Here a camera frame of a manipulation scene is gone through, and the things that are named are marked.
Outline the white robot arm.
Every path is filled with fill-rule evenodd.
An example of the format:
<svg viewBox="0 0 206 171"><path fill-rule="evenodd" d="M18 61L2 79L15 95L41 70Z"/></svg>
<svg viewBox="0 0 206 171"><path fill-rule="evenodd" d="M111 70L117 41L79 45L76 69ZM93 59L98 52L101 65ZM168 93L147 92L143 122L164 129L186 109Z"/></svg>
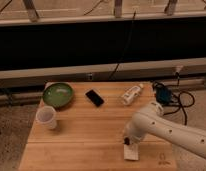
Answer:
<svg viewBox="0 0 206 171"><path fill-rule="evenodd" d="M206 159L206 131L171 122L163 114L163 107L151 101L132 115L124 136L139 143L146 134L151 134Z"/></svg>

